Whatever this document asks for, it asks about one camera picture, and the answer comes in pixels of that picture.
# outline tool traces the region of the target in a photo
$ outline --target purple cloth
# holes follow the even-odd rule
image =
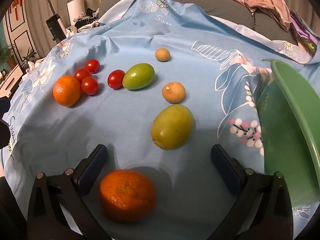
[[[296,20],[298,20],[300,25],[303,25],[305,29],[311,33],[311,35],[313,35],[318,41],[320,41],[320,37],[310,29],[310,27],[306,24],[306,22],[301,18],[301,16],[297,12],[290,11],[290,13]]]
[[[304,25],[300,24],[299,20],[296,19],[292,13],[290,13],[290,18],[296,36],[301,37],[303,40],[310,41],[315,45],[318,44],[318,39],[313,36]]]

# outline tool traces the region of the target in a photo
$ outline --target pink cloth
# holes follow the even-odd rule
[[[265,14],[268,14],[281,27],[288,31],[290,28],[290,12],[285,4],[284,0],[234,0],[242,5],[246,6],[251,15],[254,14],[255,10],[259,8]]]

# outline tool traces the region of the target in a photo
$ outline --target green fruit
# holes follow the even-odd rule
[[[193,127],[191,111],[183,105],[172,105],[162,110],[151,127],[152,141],[163,150],[183,145]]]
[[[122,80],[123,87],[135,90],[151,83],[155,75],[154,68],[148,63],[139,63],[129,68]]]

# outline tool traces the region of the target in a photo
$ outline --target vacuum cleaner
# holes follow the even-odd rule
[[[67,30],[60,16],[54,11],[51,1],[47,1],[49,3],[53,16],[46,20],[46,23],[53,36],[52,40],[56,41],[57,43],[60,43],[66,38]]]

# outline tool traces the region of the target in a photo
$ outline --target clothes pile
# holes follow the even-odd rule
[[[258,8],[272,17],[285,30],[291,31],[302,49],[311,56],[316,53],[320,38],[315,34],[297,12],[289,11],[284,0],[234,0],[246,6],[251,15]]]
[[[67,38],[76,33],[98,27],[98,14],[99,8],[96,11],[88,8],[85,13],[83,12],[78,18],[75,18],[75,24],[67,29]]]

